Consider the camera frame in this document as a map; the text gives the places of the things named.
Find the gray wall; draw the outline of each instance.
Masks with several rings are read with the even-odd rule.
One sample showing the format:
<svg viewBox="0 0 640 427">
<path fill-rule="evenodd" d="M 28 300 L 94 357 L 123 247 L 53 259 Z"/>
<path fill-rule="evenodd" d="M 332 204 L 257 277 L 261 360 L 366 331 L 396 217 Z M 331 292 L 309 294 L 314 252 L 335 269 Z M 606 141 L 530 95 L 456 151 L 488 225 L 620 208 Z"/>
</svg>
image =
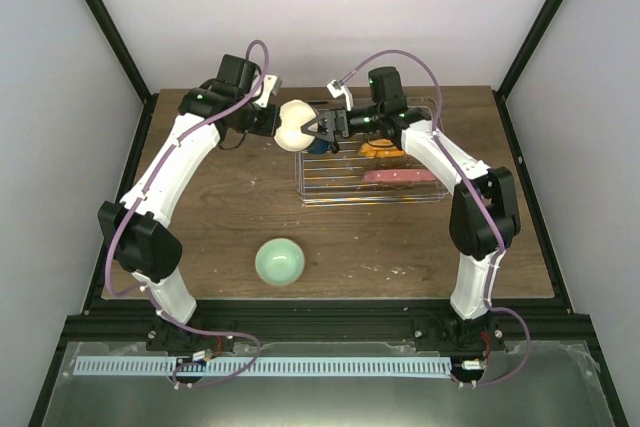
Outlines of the gray wall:
<svg viewBox="0 0 640 427">
<path fill-rule="evenodd" d="M 105 0 L 151 89 L 208 79 L 223 54 L 241 55 L 255 37 L 271 49 L 285 86 L 327 85 L 368 55 L 397 48 L 422 57 L 444 85 L 497 87 L 543 2 Z M 406 85 L 426 82 L 411 61 L 393 61 Z M 353 84 L 366 84 L 366 69 Z"/>
<path fill-rule="evenodd" d="M 509 110 L 571 298 L 640 425 L 640 2 L 566 0 Z"/>
<path fill-rule="evenodd" d="M 0 423 L 26 425 L 141 104 L 83 0 L 0 0 Z"/>
</svg>

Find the wire rack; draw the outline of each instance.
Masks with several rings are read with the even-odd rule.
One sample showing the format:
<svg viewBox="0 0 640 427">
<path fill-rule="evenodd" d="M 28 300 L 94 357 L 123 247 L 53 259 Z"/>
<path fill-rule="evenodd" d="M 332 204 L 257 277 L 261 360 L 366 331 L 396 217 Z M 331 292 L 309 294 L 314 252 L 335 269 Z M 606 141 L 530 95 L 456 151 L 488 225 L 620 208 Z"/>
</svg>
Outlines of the wire rack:
<svg viewBox="0 0 640 427">
<path fill-rule="evenodd" d="M 410 106 L 428 107 L 428 98 L 409 98 Z M 368 105 L 370 99 L 357 99 L 356 106 Z M 340 100 L 330 100 L 315 105 L 318 111 L 343 105 Z M 336 206 L 363 204 L 397 204 L 408 202 L 438 202 L 447 195 L 440 182 L 376 184 L 362 180 L 371 170 L 424 168 L 416 159 L 405 155 L 395 158 L 368 158 L 358 155 L 367 140 L 374 137 L 354 135 L 339 142 L 337 154 L 296 154 L 296 185 L 302 201 L 307 206 Z"/>
</svg>

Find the wooden tabletop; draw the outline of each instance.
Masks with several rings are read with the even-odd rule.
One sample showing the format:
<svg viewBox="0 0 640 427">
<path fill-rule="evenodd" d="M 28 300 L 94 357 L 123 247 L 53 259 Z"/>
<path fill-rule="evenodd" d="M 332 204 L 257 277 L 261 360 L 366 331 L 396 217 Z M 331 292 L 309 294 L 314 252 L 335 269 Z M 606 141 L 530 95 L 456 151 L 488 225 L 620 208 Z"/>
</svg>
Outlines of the wooden tabletop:
<svg viewBox="0 0 640 427">
<path fill-rule="evenodd" d="M 368 89 L 353 89 L 355 97 Z M 406 88 L 433 96 L 432 88 Z M 167 138 L 186 90 L 164 90 L 142 152 L 137 178 Z M 444 87 L 447 135 L 487 164 L 515 166 L 489 87 Z M 282 89 L 278 102 L 323 100 L 326 89 Z M 225 143 L 239 137 L 231 132 Z M 496 297 L 553 295 L 520 187 L 522 232 L 498 272 Z M 182 242 L 180 271 L 198 298 L 416 298 L 448 297 L 455 286 L 458 252 L 449 238 L 451 198 L 437 203 L 305 207 L 296 191 L 294 154 L 273 139 L 248 136 L 237 150 L 213 150 L 185 189 L 171 232 Z M 254 259 L 269 239 L 296 241 L 306 257 L 300 279 L 271 287 Z M 114 269 L 121 289 L 133 278 Z"/>
</svg>

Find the black metal frame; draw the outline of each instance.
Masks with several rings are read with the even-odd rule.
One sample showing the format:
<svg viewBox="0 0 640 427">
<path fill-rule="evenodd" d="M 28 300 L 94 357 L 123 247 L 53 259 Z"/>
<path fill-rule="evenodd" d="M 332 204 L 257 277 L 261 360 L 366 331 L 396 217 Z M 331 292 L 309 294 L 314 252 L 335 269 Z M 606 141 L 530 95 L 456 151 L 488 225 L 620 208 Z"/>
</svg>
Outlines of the black metal frame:
<svg viewBox="0 0 640 427">
<path fill-rule="evenodd" d="M 102 0 L 86 0 L 96 21 L 111 44 L 131 84 L 144 103 L 138 128 L 126 163 L 117 197 L 129 190 L 144 147 L 157 101 L 151 94 L 129 54 L 122 37 Z M 527 322 L 532 337 L 539 340 L 583 340 L 593 358 L 600 364 L 600 380 L 616 425 L 627 425 L 613 381 L 602 355 L 598 339 L 588 315 L 573 313 L 562 273 L 536 200 L 525 159 L 520 151 L 509 111 L 507 97 L 522 74 L 528 60 L 540 42 L 562 0 L 546 0 L 529 34 L 494 97 L 498 112 L 516 163 L 516 168 L 531 212 L 538 242 L 542 250 L 554 297 L 541 299 L 496 299 L 495 305 L 517 310 Z M 144 300 L 104 300 L 102 274 L 105 249 L 96 263 L 94 275 L 83 307 L 83 315 L 68 317 L 30 425 L 40 425 L 44 419 L 58 371 L 68 342 L 140 342 L 158 322 L 150 304 Z M 444 315 L 448 300 L 201 300 L 198 315 L 215 319 L 218 325 L 233 326 L 251 332 L 265 342 L 273 341 L 403 341 L 414 338 L 421 322 Z M 520 325 L 511 317 L 496 316 L 504 340 L 524 338 Z M 460 350 L 442 355 L 460 354 Z M 434 350 L 428 340 L 416 340 L 419 350 Z"/>
</svg>

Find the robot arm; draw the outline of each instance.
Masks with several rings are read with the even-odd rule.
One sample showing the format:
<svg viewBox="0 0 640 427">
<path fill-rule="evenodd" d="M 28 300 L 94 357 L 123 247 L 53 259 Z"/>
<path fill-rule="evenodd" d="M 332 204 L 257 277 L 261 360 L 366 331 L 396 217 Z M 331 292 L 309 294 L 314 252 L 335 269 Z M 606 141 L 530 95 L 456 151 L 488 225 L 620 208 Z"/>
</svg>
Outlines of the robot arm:
<svg viewBox="0 0 640 427">
<path fill-rule="evenodd" d="M 169 138 L 140 181 L 118 204 L 103 204 L 98 218 L 106 245 L 110 245 L 125 214 L 135 206 L 135 213 L 116 248 L 116 259 L 122 267 L 152 291 L 163 310 L 185 324 L 195 311 L 196 301 L 187 291 L 178 268 L 182 246 L 167 227 L 185 186 L 204 157 L 224 139 L 227 129 L 275 137 L 286 150 L 292 150 L 289 147 L 302 140 L 303 144 L 308 143 L 296 149 L 323 142 L 333 144 L 334 152 L 339 149 L 336 135 L 348 138 L 356 133 L 376 133 L 424 164 L 452 194 L 449 232 L 460 251 L 460 262 L 451 305 L 463 320 L 483 315 L 487 310 L 484 299 L 493 284 L 494 277 L 489 278 L 489 273 L 497 240 L 460 176 L 436 144 L 434 135 L 438 135 L 476 190 L 490 201 L 487 209 L 507 247 L 520 231 L 511 173 L 504 167 L 491 169 L 465 153 L 443 133 L 434 133 L 429 113 L 425 109 L 408 107 L 400 76 L 393 67 L 369 72 L 374 105 L 354 108 L 346 86 L 333 81 L 329 90 L 336 97 L 345 96 L 347 107 L 320 114 L 301 101 L 285 104 L 282 110 L 269 104 L 269 97 L 277 92 L 280 81 L 276 76 L 266 76 L 262 92 L 252 102 L 183 138 L 185 132 L 203 119 L 222 112 L 246 95 L 255 79 L 256 69 L 255 64 L 245 59 L 225 56 L 217 78 L 192 89 L 184 97 Z M 164 162 L 162 169 L 154 176 L 160 162 Z M 494 268 L 501 259 L 502 255 L 496 259 Z"/>
<path fill-rule="evenodd" d="M 454 196 L 454 211 L 460 210 L 461 208 L 466 210 L 465 214 L 477 211 L 477 207 L 473 205 L 473 203 L 464 203 L 464 200 L 461 199 L 459 195 L 456 195 L 456 188 L 462 192 L 462 188 L 464 187 L 461 183 L 462 179 L 449 160 L 443 155 L 440 147 L 436 145 L 433 139 L 434 135 L 432 122 L 430 120 L 414 122 L 408 129 L 402 131 L 402 149 L 422 163 L 444 184 L 449 193 Z M 473 183 L 478 185 L 477 182 L 481 182 L 483 178 L 495 176 L 487 164 L 481 160 L 476 160 L 471 157 L 443 133 L 440 132 L 437 135 L 439 136 L 440 142 L 445 146 L 458 165 L 460 165 L 467 178 Z M 500 170 L 498 173 L 502 172 L 506 178 L 509 178 L 510 174 L 504 171 L 506 171 L 506 169 Z M 486 183 L 487 187 L 492 187 L 494 185 L 492 181 L 487 181 Z M 501 191 L 500 196 L 502 197 L 505 193 L 506 192 Z M 513 226 L 513 230 L 511 232 L 505 232 L 505 236 L 503 236 L 508 239 L 509 245 L 511 243 L 511 239 L 517 233 L 515 232 L 516 223 L 518 224 L 519 230 L 517 205 L 515 207 L 515 212 L 510 212 L 511 215 L 508 219 L 509 221 L 512 220 L 512 222 L 505 223 L 505 227 L 507 227 L 506 230 L 509 230 L 508 227 L 510 225 Z M 487 307 L 484 302 L 485 290 L 486 293 L 490 293 L 493 289 L 493 281 L 495 280 L 495 275 L 493 275 L 490 279 L 490 284 L 487 285 L 487 276 L 489 275 L 490 263 L 494 256 L 494 252 L 491 251 L 485 254 L 481 249 L 479 242 L 476 243 L 475 246 L 466 245 L 469 244 L 466 239 L 473 234 L 470 232 L 471 229 L 463 229 L 463 232 L 456 232 L 456 230 L 460 230 L 457 229 L 458 222 L 461 224 L 467 223 L 468 225 L 468 219 L 466 219 L 466 217 L 467 215 L 464 215 L 463 218 L 458 220 L 454 219 L 452 215 L 450 224 L 451 236 L 454 243 L 456 243 L 456 247 L 458 247 L 459 250 L 464 250 L 466 253 L 472 252 L 476 254 L 476 257 L 474 257 L 474 255 L 465 255 L 465 253 L 460 252 L 458 278 L 456 281 L 456 287 L 451 295 L 451 306 L 463 320 L 475 319 L 487 312 Z M 480 219 L 476 220 L 478 221 L 478 225 L 486 225 L 486 221 L 480 222 Z M 477 229 L 474 230 L 476 230 L 476 236 L 480 235 L 480 232 L 477 231 Z M 490 239 L 485 239 L 485 243 L 492 245 L 490 243 Z M 500 261 L 503 257 L 504 253 L 495 259 L 493 265 L 494 269 L 499 268 Z"/>
<path fill-rule="evenodd" d="M 98 212 L 108 246 L 126 212 L 135 208 L 115 257 L 138 283 L 151 291 L 160 308 L 182 324 L 193 315 L 196 301 L 188 292 L 178 267 L 182 246 L 167 230 L 173 210 L 194 172 L 227 129 L 274 134 L 279 109 L 268 101 L 280 86 L 279 78 L 267 75 L 260 95 L 253 102 L 183 136 L 246 95 L 255 79 L 255 70 L 252 62 L 225 56 L 218 77 L 184 97 L 169 137 L 140 180 L 119 203 L 105 202 Z M 162 168 L 155 173 L 161 162 Z"/>
<path fill-rule="evenodd" d="M 520 217 L 513 176 L 505 167 L 491 169 L 452 142 L 442 132 L 434 132 L 430 114 L 425 109 L 409 108 L 402 92 L 400 76 L 393 67 L 369 72 L 374 105 L 364 109 L 337 109 L 323 112 L 302 126 L 302 132 L 320 141 L 339 146 L 336 135 L 348 138 L 356 133 L 378 134 L 414 157 L 429 169 L 453 196 L 449 233 L 460 251 L 458 279 L 451 296 L 451 306 L 462 320 L 472 320 L 487 312 L 485 299 L 491 294 L 494 275 L 504 253 L 494 259 L 495 239 L 462 179 L 434 137 L 462 168 L 479 194 L 486 199 L 487 210 L 509 247 L 520 232 Z M 329 84 L 334 96 L 351 94 L 337 81 Z"/>
</svg>

